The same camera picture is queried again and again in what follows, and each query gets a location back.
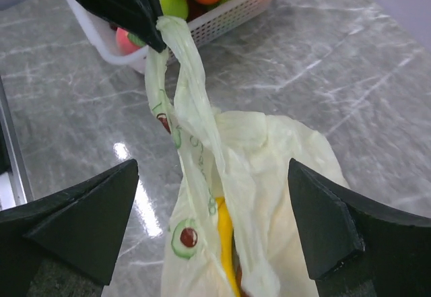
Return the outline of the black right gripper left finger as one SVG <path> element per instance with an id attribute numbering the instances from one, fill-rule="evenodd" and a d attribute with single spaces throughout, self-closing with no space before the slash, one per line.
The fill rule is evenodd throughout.
<path id="1" fill-rule="evenodd" d="M 2 296 L 101 296 L 139 180 L 137 161 L 1 212 Z"/>

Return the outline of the large yellow banana bunch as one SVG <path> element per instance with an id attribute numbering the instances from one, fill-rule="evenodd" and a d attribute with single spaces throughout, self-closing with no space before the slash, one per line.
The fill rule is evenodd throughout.
<path id="1" fill-rule="evenodd" d="M 240 297 L 240 289 L 236 281 L 236 272 L 232 260 L 232 237 L 233 225 L 228 212 L 228 208 L 223 197 L 216 199 L 218 207 L 218 233 L 221 242 L 221 264 L 226 274 L 227 280 L 236 297 Z"/>

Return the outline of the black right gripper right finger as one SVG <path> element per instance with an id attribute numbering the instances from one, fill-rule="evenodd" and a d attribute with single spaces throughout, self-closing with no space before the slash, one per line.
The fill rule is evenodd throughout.
<path id="1" fill-rule="evenodd" d="M 319 296 L 429 296 L 430 219 L 384 205 L 290 160 L 288 186 Z"/>

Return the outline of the pale green avocado plastic bag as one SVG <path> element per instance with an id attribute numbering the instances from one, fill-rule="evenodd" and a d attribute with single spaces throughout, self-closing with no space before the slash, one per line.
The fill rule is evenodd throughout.
<path id="1" fill-rule="evenodd" d="M 222 266 L 218 227 L 229 219 L 228 242 L 249 296 L 316 296 L 290 203 L 288 168 L 294 159 L 346 186 L 329 142 L 287 116 L 212 106 L 187 23 L 164 16 L 156 27 L 168 47 L 149 51 L 145 88 L 152 113 L 168 122 L 183 172 L 161 294 L 235 295 L 234 280 Z"/>

